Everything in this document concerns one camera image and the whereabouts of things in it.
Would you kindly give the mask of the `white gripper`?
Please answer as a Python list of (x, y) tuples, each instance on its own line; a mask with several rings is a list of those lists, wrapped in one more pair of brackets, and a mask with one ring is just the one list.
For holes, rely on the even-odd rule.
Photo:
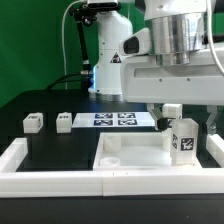
[(193, 53), (187, 65), (158, 66), (153, 56), (135, 56), (121, 64), (121, 86), (128, 102), (149, 103), (155, 129), (165, 131), (168, 118), (152, 103), (211, 105), (207, 107), (207, 133), (216, 133), (224, 105), (224, 77), (209, 53)]

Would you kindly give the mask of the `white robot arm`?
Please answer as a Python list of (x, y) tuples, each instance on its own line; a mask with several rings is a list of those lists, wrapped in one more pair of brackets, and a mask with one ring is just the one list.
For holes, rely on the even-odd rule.
[(99, 23), (94, 97), (145, 103), (158, 129), (160, 104), (206, 105), (211, 130), (224, 106), (224, 43), (212, 33), (212, 14), (224, 0), (134, 0), (145, 27), (132, 31), (118, 13), (120, 0), (84, 0), (81, 14)]

